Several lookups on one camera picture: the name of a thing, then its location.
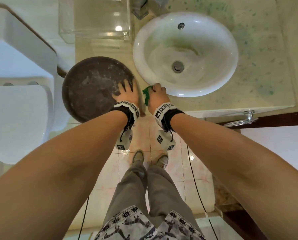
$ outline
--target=beige sneaker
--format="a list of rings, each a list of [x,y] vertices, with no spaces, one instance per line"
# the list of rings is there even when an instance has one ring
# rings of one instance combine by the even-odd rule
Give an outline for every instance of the beige sneaker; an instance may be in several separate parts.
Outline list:
[[[156,166],[166,169],[167,165],[168,165],[168,161],[169,161],[169,157],[168,154],[163,154],[159,157]]]
[[[144,157],[143,157],[142,150],[138,150],[135,152],[135,155],[133,156],[133,159],[132,159],[132,164],[134,164],[136,161],[141,161],[143,163]]]

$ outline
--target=transparent box lid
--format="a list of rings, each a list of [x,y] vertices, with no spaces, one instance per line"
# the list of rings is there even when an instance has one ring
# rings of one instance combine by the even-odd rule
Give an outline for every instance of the transparent box lid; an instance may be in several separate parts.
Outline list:
[[[67,44],[73,44],[75,37],[131,43],[130,0],[59,0],[59,35]]]

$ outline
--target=gray pants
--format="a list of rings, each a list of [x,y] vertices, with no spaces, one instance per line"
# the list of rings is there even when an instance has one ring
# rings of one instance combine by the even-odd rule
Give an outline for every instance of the gray pants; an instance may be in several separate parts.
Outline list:
[[[147,187],[150,213],[145,200]],[[135,161],[117,185],[104,224],[115,214],[133,205],[136,205],[156,228],[170,211],[174,210],[200,231],[190,207],[182,200],[171,177],[158,166],[150,165],[147,171],[142,162]]]

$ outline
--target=sink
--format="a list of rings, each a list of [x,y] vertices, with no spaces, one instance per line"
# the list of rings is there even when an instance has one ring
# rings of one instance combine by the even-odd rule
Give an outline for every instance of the sink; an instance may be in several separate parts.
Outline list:
[[[230,31],[215,19],[193,12],[168,13],[137,34],[133,59],[147,83],[161,83],[169,95],[197,97],[228,82],[238,63]]]

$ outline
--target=black wristband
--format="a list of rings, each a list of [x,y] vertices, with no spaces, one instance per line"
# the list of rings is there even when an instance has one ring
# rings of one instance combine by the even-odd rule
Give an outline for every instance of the black wristband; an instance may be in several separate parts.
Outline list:
[[[128,128],[131,129],[131,126],[135,123],[135,119],[133,118],[133,113],[130,111],[130,109],[124,106],[120,106],[120,107],[112,108],[110,111],[114,111],[114,110],[122,111],[128,117],[128,123],[123,130],[127,131]]]
[[[172,130],[175,132],[175,130],[171,127],[170,121],[172,117],[176,114],[184,114],[181,110],[179,109],[171,109],[165,115],[163,116],[163,129],[166,130]]]

